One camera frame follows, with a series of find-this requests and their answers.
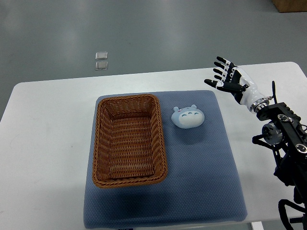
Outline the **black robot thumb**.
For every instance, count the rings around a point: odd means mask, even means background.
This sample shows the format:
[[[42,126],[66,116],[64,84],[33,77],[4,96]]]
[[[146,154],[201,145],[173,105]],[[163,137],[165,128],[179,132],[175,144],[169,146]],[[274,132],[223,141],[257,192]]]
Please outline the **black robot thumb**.
[[[226,81],[222,82],[220,80],[216,81],[216,80],[205,79],[204,83],[223,92],[242,93],[246,90],[246,88],[240,84],[230,83]]]

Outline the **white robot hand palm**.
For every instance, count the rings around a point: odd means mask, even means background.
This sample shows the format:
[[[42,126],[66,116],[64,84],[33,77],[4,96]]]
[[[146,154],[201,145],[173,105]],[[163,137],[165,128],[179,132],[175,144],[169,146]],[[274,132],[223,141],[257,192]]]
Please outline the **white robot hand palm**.
[[[256,83],[242,68],[232,68],[230,77],[231,83],[237,83],[245,89],[243,92],[234,93],[235,100],[240,105],[245,105],[251,113],[257,113],[269,105],[267,97],[259,92]]]

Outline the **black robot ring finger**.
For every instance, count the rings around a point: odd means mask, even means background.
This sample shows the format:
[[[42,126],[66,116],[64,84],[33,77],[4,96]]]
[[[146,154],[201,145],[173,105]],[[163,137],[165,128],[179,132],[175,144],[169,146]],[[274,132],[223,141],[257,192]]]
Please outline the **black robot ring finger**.
[[[233,62],[230,62],[230,61],[227,61],[225,63],[220,63],[220,62],[215,61],[214,65],[216,67],[221,68],[223,71],[232,71],[232,69],[234,67]]]

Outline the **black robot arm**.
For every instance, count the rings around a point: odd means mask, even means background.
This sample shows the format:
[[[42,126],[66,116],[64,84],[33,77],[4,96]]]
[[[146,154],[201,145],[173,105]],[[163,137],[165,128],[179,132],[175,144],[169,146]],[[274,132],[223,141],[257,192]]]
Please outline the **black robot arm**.
[[[301,223],[307,228],[307,127],[284,102],[276,98],[275,83],[272,96],[258,91],[253,79],[233,62],[217,57],[214,79],[205,79],[209,86],[228,92],[240,105],[255,113],[260,121],[268,121],[252,143],[271,149],[276,168],[274,175],[285,186],[294,187],[294,200],[281,199],[278,203],[280,219],[287,230]]]

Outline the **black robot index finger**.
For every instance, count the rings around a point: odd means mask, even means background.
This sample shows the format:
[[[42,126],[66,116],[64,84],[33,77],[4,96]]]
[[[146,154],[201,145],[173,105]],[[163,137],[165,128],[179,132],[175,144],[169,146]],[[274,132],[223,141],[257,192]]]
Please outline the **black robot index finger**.
[[[217,80],[220,80],[222,82],[225,82],[228,80],[227,76],[226,75],[214,75],[214,77],[217,79]]]

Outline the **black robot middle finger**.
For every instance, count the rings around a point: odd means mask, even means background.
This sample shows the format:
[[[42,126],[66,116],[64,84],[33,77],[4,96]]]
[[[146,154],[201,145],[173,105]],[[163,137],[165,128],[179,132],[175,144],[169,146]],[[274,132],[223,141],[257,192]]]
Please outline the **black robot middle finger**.
[[[214,68],[213,71],[216,73],[216,75],[219,75],[219,76],[229,76],[231,74],[231,70],[230,69]]]

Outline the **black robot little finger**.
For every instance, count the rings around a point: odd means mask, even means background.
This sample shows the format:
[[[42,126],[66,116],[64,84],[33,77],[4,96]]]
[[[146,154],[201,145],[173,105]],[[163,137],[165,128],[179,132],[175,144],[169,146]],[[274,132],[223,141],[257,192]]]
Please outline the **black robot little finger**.
[[[220,57],[220,56],[217,56],[216,60],[217,60],[217,62],[220,62],[220,63],[225,63],[225,62],[229,61],[229,60],[227,60],[227,59],[225,59],[223,57]]]

